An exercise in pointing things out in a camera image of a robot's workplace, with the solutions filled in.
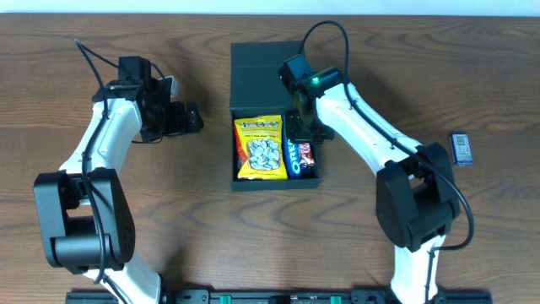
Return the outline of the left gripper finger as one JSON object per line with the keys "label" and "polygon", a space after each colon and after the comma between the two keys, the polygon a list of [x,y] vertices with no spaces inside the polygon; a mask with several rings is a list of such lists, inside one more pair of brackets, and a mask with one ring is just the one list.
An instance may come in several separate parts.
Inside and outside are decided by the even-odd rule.
{"label": "left gripper finger", "polygon": [[186,133],[187,114],[185,104],[180,101],[172,102],[168,114],[168,135],[180,136]]}
{"label": "left gripper finger", "polygon": [[204,122],[200,116],[197,105],[193,102],[186,104],[186,131],[188,133],[199,133],[204,127]]}

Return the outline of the blue Oreo packet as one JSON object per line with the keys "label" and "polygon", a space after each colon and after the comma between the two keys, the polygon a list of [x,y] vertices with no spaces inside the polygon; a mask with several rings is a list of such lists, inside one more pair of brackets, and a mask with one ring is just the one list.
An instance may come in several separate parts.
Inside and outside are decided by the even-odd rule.
{"label": "blue Oreo packet", "polygon": [[286,123],[283,124],[283,157],[289,179],[299,179],[302,175],[300,166],[300,147],[286,134]]}

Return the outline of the green red KitKat bar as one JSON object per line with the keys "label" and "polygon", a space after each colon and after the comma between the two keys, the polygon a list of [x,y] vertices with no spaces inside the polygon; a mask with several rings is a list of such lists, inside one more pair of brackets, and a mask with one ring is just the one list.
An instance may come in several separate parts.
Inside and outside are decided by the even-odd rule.
{"label": "green red KitKat bar", "polygon": [[312,154],[311,145],[309,143],[299,144],[300,165],[302,167],[311,167],[316,164]]}

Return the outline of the yellow sunflower seed packet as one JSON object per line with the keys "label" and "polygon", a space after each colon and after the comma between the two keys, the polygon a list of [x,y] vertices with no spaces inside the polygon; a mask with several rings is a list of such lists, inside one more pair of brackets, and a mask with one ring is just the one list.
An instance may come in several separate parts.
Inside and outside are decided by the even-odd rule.
{"label": "yellow sunflower seed packet", "polygon": [[238,170],[242,180],[287,180],[283,156],[283,120],[267,115],[234,120],[247,160]]}

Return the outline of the black rectangular box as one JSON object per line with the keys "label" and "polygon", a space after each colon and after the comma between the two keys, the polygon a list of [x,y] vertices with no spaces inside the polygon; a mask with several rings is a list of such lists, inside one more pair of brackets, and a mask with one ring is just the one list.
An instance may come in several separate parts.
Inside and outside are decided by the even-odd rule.
{"label": "black rectangular box", "polygon": [[[230,119],[283,115],[292,97],[278,76],[285,60],[296,55],[299,41],[245,42],[231,45]],[[288,180],[241,180],[239,158],[232,143],[231,188],[234,191],[313,189],[319,186],[319,166],[307,177]]]}

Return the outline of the small blue barcode packet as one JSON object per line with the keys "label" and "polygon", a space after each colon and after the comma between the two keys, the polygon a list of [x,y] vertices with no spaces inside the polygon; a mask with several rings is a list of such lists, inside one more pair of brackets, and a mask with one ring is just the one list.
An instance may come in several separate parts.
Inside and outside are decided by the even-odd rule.
{"label": "small blue barcode packet", "polygon": [[454,165],[471,166],[473,156],[468,135],[466,133],[451,133],[450,142]]}

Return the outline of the Cadbury Dairy Milk bar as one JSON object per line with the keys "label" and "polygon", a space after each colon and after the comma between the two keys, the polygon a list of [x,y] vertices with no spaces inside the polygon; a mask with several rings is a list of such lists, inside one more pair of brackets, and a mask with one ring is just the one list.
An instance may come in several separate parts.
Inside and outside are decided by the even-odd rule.
{"label": "Cadbury Dairy Milk bar", "polygon": [[312,177],[312,167],[304,166],[300,167],[300,175],[302,178],[311,178]]}

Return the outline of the red snack packet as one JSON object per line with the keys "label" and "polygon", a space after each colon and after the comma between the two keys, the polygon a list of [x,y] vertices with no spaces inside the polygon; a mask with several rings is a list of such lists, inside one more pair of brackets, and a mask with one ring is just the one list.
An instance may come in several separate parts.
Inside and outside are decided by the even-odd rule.
{"label": "red snack packet", "polygon": [[247,160],[247,155],[244,149],[242,148],[242,142],[240,140],[240,135],[239,135],[237,127],[234,127],[234,134],[235,134],[235,146],[236,146],[237,159],[238,159],[237,168],[238,170],[240,170]]}

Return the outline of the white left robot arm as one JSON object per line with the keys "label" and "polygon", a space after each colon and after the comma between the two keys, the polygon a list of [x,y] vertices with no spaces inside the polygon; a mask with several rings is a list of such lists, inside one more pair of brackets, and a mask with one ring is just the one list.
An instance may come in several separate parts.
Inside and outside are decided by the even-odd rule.
{"label": "white left robot arm", "polygon": [[103,285],[120,303],[170,303],[161,276],[135,252],[136,230],[119,173],[133,138],[157,112],[159,137],[196,133],[197,106],[113,85],[93,98],[93,116],[79,146],[54,172],[34,182],[46,261]]}

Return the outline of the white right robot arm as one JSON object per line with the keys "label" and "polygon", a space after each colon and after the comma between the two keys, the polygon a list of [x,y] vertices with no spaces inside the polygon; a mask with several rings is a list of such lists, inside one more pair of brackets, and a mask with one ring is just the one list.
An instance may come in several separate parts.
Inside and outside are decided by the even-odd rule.
{"label": "white right robot arm", "polygon": [[394,245],[390,290],[401,303],[431,303],[439,253],[460,214],[450,157],[401,133],[374,111],[337,68],[314,72],[284,65],[278,72],[295,98],[287,134],[302,142],[337,132],[375,175],[375,212]]}

